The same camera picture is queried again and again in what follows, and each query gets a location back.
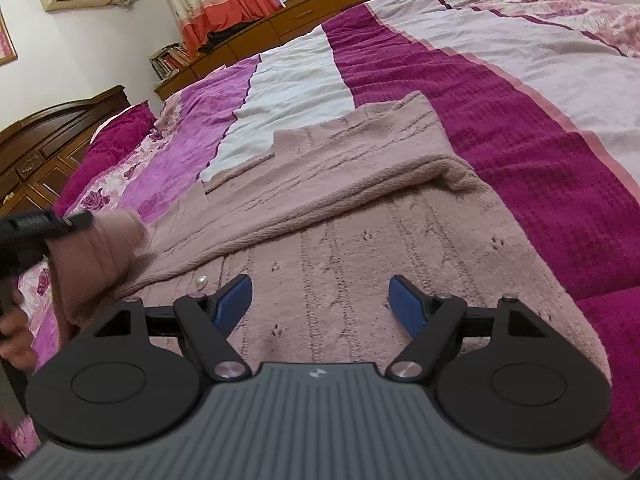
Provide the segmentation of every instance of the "wooden headboard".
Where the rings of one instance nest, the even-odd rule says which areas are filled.
[[[98,126],[129,106],[123,90],[46,108],[0,132],[0,216],[53,205]]]

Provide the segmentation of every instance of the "black circular pad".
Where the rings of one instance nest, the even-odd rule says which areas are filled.
[[[153,346],[145,330],[142,338],[81,333],[33,375],[26,400],[42,436],[103,449],[168,431],[188,416],[199,396],[193,365]]]
[[[146,374],[130,363],[100,363],[81,370],[71,380],[73,392],[86,402],[115,404],[139,394]]]
[[[524,452],[572,446],[593,436],[609,411],[604,375],[542,320],[533,322],[535,336],[511,335],[505,319],[498,329],[494,324],[485,348],[453,359],[436,379],[442,411],[492,446]]]
[[[500,368],[492,375],[491,386],[504,400],[521,406],[544,406],[558,400],[566,391],[561,374],[533,363]]]

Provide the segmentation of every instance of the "rose print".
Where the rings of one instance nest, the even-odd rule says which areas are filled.
[[[127,180],[131,180],[131,177],[133,177],[133,173],[136,171],[136,168],[139,165],[140,165],[140,163],[134,164],[127,171],[125,171],[124,172],[124,178],[126,178]]]
[[[40,296],[44,296],[44,293],[49,288],[51,284],[51,275],[49,273],[49,269],[42,269],[40,271],[40,277],[38,279],[38,294]]]
[[[90,191],[81,204],[87,211],[100,211],[110,201],[108,196],[102,195],[102,188],[100,188],[98,191]]]
[[[149,134],[149,139],[151,139],[152,142],[164,139],[164,137],[162,136],[162,132],[159,132],[158,130],[151,130],[151,132],[152,133]]]
[[[140,206],[138,207],[138,214],[140,218],[145,219],[147,216],[151,215],[156,207],[156,202],[158,201],[158,195],[154,193],[149,198],[147,198]]]

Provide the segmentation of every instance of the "ribbed surface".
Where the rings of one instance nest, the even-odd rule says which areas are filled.
[[[531,456],[479,444],[441,419],[420,387],[393,384],[369,364],[265,364],[252,380],[212,389],[197,414],[161,440],[133,450],[91,454],[47,444],[11,476],[16,480],[623,478],[590,446]]]

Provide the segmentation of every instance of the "logo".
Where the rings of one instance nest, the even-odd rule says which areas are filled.
[[[328,373],[329,372],[327,372],[326,370],[322,370],[322,368],[316,368],[315,370],[311,370],[309,372],[309,375],[312,376],[314,379],[322,379]]]

